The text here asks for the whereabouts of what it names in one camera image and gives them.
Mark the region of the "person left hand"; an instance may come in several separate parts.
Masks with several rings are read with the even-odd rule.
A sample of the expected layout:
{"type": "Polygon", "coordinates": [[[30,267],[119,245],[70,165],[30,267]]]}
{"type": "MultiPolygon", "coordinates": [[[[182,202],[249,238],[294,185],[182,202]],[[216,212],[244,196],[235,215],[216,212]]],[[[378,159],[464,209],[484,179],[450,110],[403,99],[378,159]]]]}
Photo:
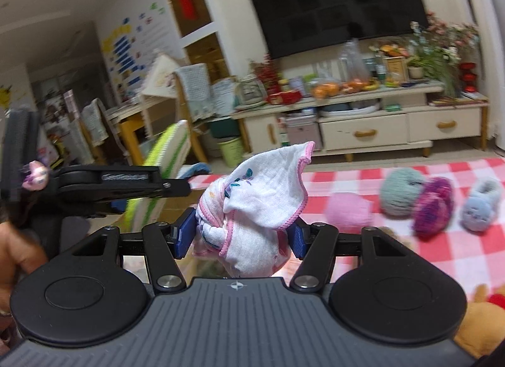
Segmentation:
{"type": "Polygon", "coordinates": [[[26,236],[10,222],[2,222],[1,242],[1,354],[10,350],[14,321],[10,310],[10,296],[17,282],[18,273],[31,274],[47,262],[42,247],[33,238],[26,236]]]}

